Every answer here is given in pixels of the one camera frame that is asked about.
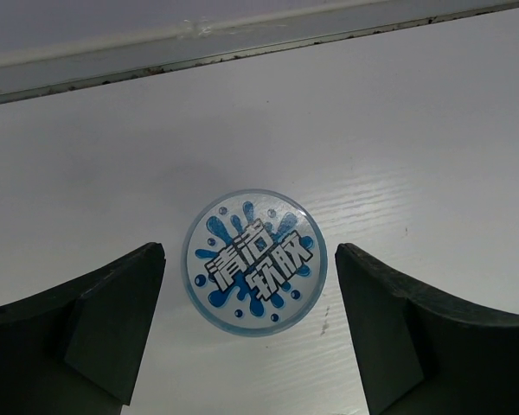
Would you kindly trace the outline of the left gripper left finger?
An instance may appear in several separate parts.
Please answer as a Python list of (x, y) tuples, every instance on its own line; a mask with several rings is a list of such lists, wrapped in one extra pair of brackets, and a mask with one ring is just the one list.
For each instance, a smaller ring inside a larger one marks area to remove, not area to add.
[(119, 414), (131, 398), (165, 267), (147, 243), (0, 306), (0, 414)]

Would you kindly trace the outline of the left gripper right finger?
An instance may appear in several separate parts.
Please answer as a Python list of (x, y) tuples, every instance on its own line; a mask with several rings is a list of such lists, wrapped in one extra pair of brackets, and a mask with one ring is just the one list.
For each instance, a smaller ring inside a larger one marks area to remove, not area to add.
[(358, 246), (335, 255), (372, 414), (519, 414), (519, 315), (455, 297)]

